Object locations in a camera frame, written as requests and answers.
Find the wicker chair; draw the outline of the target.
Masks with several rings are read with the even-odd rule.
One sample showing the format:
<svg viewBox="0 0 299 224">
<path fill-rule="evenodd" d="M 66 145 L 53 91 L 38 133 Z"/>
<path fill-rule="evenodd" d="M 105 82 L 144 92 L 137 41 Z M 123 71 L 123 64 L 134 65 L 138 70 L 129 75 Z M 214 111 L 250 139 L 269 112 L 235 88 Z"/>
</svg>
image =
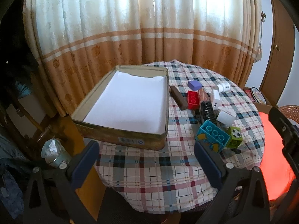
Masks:
<svg viewBox="0 0 299 224">
<path fill-rule="evenodd" d="M 296 126 L 299 124 L 299 106 L 286 105 L 278 108 L 280 112 L 291 122 L 295 122 Z"/>
</svg>

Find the round cookie tin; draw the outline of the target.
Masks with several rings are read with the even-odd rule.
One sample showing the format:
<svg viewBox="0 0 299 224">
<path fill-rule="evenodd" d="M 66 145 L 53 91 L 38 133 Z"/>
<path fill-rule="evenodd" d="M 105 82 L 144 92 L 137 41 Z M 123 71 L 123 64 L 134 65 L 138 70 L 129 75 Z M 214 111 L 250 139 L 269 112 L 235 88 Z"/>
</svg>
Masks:
<svg viewBox="0 0 299 224">
<path fill-rule="evenodd" d="M 252 87 L 250 89 L 250 92 L 252 98 L 256 103 L 265 104 L 265 105 L 267 104 L 265 97 L 263 96 L 262 92 L 259 89 Z"/>
</svg>

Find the white box with red label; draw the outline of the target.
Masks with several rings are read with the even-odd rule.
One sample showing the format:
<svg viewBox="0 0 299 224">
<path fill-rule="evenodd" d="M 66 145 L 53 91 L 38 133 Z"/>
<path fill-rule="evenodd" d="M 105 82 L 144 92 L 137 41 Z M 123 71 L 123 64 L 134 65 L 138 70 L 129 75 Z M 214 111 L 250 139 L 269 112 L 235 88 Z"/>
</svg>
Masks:
<svg viewBox="0 0 299 224">
<path fill-rule="evenodd" d="M 236 112 L 226 107 L 219 107 L 219 114 L 216 120 L 226 126 L 232 126 L 236 120 Z"/>
</svg>

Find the cardboard box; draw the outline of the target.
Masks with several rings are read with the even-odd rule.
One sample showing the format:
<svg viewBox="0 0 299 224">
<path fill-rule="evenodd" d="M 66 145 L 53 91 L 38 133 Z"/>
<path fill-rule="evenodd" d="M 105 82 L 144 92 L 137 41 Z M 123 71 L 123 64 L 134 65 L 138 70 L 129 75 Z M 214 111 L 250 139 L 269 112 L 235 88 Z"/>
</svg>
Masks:
<svg viewBox="0 0 299 224">
<path fill-rule="evenodd" d="M 247 96 L 249 96 L 249 98 L 254 102 L 254 103 L 258 103 L 261 105 L 269 105 L 269 106 L 273 106 L 274 105 L 267 99 L 267 97 L 264 95 L 264 93 L 262 91 L 260 91 L 258 88 L 256 87 L 244 87 L 243 91 L 246 93 Z"/>
</svg>

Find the curtain tassel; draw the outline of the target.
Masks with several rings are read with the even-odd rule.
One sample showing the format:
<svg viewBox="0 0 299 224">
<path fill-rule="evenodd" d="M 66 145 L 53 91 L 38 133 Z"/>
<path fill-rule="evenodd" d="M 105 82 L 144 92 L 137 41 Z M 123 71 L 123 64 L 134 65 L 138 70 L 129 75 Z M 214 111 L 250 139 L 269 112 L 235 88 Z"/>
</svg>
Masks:
<svg viewBox="0 0 299 224">
<path fill-rule="evenodd" d="M 265 22 L 266 14 L 262 11 L 261 12 L 261 26 L 260 26 L 260 34 L 259 34 L 259 43 L 258 43 L 258 51 L 256 54 L 255 61 L 258 62 L 261 60 L 263 55 L 262 49 L 262 37 L 263 37 L 263 23 Z"/>
</svg>

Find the teal toy building block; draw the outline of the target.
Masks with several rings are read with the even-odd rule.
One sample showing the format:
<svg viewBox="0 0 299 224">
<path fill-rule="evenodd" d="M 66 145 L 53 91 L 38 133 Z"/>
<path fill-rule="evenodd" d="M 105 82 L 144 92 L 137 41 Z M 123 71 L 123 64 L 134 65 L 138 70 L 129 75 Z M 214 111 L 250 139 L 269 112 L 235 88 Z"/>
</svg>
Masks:
<svg viewBox="0 0 299 224">
<path fill-rule="evenodd" d="M 195 140 L 206 144 L 212 151 L 221 152 L 231 140 L 225 131 L 206 120 L 198 129 Z"/>
</svg>

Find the purple cube block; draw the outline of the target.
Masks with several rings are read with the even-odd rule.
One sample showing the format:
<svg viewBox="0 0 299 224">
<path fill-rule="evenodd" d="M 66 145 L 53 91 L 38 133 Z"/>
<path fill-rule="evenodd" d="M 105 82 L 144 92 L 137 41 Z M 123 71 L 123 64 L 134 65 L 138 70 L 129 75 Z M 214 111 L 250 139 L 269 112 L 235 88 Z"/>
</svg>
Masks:
<svg viewBox="0 0 299 224">
<path fill-rule="evenodd" d="M 187 86 L 193 91 L 198 91 L 202 88 L 202 84 L 197 80 L 188 81 Z"/>
</svg>

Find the white usb charger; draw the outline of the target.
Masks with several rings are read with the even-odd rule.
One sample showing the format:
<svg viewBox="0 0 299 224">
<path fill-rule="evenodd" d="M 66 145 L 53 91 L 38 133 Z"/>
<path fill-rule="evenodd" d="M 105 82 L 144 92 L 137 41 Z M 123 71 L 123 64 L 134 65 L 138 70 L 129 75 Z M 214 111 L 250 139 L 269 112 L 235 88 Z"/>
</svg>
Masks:
<svg viewBox="0 0 299 224">
<path fill-rule="evenodd" d="M 212 92 L 211 92 L 211 104 L 212 104 L 212 108 L 214 110 L 217 110 L 219 108 L 219 106 L 221 105 L 221 98 L 220 98 L 218 90 L 212 90 Z"/>
</svg>

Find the orange red cushion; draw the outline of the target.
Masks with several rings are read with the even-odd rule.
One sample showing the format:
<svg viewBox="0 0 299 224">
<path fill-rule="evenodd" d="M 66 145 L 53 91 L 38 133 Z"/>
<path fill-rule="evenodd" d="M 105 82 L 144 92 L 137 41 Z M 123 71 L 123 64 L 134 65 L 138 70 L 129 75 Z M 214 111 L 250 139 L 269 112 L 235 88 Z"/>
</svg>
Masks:
<svg viewBox="0 0 299 224">
<path fill-rule="evenodd" d="M 268 197 L 275 200 L 290 189 L 295 174 L 282 154 L 282 138 L 268 120 L 268 114 L 260 112 L 259 115 L 265 132 L 265 149 L 260 168 Z"/>
</svg>

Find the green soccer toy block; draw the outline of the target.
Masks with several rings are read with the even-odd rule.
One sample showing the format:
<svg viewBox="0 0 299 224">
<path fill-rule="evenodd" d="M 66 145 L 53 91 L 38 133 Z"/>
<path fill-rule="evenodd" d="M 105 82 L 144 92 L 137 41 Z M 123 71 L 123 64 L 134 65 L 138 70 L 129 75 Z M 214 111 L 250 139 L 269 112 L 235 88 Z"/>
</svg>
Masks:
<svg viewBox="0 0 299 224">
<path fill-rule="evenodd" d="M 228 141 L 226 147 L 231 149 L 236 149 L 243 142 L 242 132 L 239 127 L 231 126 L 226 131 L 230 136 L 230 140 Z"/>
</svg>

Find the cream and orange curtain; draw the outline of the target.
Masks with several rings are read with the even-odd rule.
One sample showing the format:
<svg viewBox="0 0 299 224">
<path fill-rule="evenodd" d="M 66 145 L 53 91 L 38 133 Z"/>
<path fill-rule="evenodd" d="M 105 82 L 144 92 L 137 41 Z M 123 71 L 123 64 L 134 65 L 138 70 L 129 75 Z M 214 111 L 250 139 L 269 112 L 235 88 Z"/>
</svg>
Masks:
<svg viewBox="0 0 299 224">
<path fill-rule="evenodd" d="M 261 0 L 24 0 L 25 37 L 61 116 L 118 65 L 178 60 L 243 88 Z"/>
</svg>

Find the copper pink rectangular box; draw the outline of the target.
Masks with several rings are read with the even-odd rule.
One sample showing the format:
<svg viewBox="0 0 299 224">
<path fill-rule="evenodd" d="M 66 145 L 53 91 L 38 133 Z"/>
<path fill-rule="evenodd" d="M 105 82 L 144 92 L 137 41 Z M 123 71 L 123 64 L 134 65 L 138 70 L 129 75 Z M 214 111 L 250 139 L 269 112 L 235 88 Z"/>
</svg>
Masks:
<svg viewBox="0 0 299 224">
<path fill-rule="evenodd" d="M 198 97 L 199 97 L 199 104 L 201 104 L 202 102 L 208 102 L 208 101 L 210 101 L 210 97 L 206 93 L 206 91 L 204 90 L 204 88 L 200 88 L 198 90 Z"/>
</svg>

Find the metal bucket with tissue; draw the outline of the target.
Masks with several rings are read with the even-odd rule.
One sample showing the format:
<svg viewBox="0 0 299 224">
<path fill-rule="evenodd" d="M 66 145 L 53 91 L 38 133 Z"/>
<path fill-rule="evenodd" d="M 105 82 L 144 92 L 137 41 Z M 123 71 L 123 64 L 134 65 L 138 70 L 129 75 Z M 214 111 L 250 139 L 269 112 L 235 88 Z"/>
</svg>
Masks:
<svg viewBox="0 0 299 224">
<path fill-rule="evenodd" d="M 44 143 L 41 157 L 45 159 L 47 164 L 55 168 L 58 168 L 62 163 L 69 164 L 72 159 L 61 142 L 56 138 L 49 139 Z"/>
</svg>

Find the black ribbed heat sink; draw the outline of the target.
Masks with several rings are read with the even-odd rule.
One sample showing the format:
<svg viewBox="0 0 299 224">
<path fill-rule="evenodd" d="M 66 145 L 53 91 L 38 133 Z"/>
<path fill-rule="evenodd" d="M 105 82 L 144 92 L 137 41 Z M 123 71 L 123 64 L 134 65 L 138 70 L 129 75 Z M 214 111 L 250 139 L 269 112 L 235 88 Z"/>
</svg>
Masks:
<svg viewBox="0 0 299 224">
<path fill-rule="evenodd" d="M 216 124 L 216 116 L 210 101 L 201 102 L 200 113 L 203 122 L 210 120 L 213 124 Z"/>
</svg>

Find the red toy building block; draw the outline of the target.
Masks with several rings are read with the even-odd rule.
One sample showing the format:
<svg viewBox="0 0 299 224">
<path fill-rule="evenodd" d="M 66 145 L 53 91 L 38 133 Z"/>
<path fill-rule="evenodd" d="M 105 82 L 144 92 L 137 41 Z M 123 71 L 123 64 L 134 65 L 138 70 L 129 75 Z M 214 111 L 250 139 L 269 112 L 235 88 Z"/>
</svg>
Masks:
<svg viewBox="0 0 299 224">
<path fill-rule="evenodd" d="M 190 110 L 199 108 L 199 95 L 197 91 L 187 91 L 187 105 Z"/>
</svg>

